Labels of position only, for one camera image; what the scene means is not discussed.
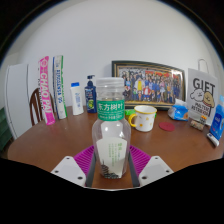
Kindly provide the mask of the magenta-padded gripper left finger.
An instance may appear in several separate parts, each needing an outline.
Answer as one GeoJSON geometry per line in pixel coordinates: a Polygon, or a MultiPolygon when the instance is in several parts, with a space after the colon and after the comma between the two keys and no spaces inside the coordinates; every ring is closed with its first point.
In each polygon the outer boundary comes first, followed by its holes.
{"type": "Polygon", "coordinates": [[[90,146],[74,157],[65,156],[51,173],[76,185],[91,187],[95,163],[94,147],[90,146]]]}

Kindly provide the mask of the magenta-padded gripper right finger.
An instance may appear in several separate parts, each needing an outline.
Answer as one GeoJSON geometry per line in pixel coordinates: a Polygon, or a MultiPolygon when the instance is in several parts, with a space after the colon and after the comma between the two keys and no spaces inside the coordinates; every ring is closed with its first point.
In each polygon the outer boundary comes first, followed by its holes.
{"type": "Polygon", "coordinates": [[[129,151],[129,167],[134,187],[148,185],[173,173],[159,156],[149,156],[134,146],[129,151]]]}

